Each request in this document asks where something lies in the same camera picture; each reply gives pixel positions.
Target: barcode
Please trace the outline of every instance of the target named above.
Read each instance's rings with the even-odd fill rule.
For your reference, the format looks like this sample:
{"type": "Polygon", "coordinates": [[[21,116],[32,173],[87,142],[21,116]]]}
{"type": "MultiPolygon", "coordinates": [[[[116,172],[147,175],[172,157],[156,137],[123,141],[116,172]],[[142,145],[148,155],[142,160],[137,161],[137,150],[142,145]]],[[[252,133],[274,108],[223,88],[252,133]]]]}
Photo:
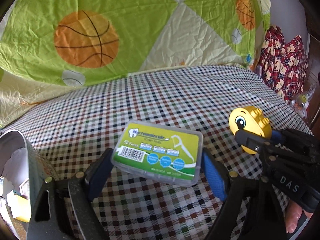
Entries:
{"type": "Polygon", "coordinates": [[[139,151],[130,147],[125,147],[125,146],[123,146],[118,153],[119,156],[131,159],[131,160],[135,160],[141,163],[143,162],[144,154],[145,154],[144,151],[139,151]]]}

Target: green label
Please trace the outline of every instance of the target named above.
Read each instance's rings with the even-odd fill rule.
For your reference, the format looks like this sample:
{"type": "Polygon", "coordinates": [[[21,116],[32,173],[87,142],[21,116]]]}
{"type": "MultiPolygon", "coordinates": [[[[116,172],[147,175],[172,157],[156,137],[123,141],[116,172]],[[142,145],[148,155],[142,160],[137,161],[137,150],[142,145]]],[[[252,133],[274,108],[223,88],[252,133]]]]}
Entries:
{"type": "Polygon", "coordinates": [[[197,135],[135,123],[124,133],[114,161],[178,179],[194,178],[197,135]]]}

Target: fingernail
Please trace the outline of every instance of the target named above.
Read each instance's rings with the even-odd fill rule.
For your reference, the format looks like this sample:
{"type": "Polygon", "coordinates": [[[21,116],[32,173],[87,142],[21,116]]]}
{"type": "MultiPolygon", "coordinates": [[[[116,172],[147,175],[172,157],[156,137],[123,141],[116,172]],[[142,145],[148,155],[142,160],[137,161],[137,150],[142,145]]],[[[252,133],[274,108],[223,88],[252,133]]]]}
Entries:
{"type": "Polygon", "coordinates": [[[294,224],[291,224],[287,227],[287,231],[292,234],[296,230],[296,226],[294,224]]]}

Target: blue clamp pad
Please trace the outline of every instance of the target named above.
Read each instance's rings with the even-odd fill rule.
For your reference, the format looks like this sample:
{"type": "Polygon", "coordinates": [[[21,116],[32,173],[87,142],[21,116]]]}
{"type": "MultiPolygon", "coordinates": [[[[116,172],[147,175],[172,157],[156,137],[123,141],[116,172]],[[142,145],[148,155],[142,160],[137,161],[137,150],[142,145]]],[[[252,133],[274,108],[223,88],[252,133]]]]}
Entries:
{"type": "Polygon", "coordinates": [[[274,143],[275,145],[277,145],[277,144],[284,144],[284,142],[285,142],[285,137],[282,135],[281,131],[272,130],[271,141],[272,141],[272,143],[274,143]]]}
{"type": "Polygon", "coordinates": [[[214,196],[220,198],[221,201],[225,201],[229,188],[228,170],[205,149],[202,153],[201,169],[207,178],[214,196]]]}

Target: basketball print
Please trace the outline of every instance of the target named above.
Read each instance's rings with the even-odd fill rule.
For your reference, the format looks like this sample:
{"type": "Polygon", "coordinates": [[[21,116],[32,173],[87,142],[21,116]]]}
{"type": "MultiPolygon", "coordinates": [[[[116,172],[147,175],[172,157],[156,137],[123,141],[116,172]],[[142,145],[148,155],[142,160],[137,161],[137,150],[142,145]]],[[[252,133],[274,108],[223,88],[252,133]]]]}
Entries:
{"type": "Polygon", "coordinates": [[[63,60],[84,68],[111,63],[119,50],[119,38],[110,21],[101,14],[83,10],[59,22],[54,44],[63,60]]]}
{"type": "Polygon", "coordinates": [[[236,11],[239,21],[244,28],[250,31],[256,27],[254,7],[251,0],[237,0],[236,11]]]}

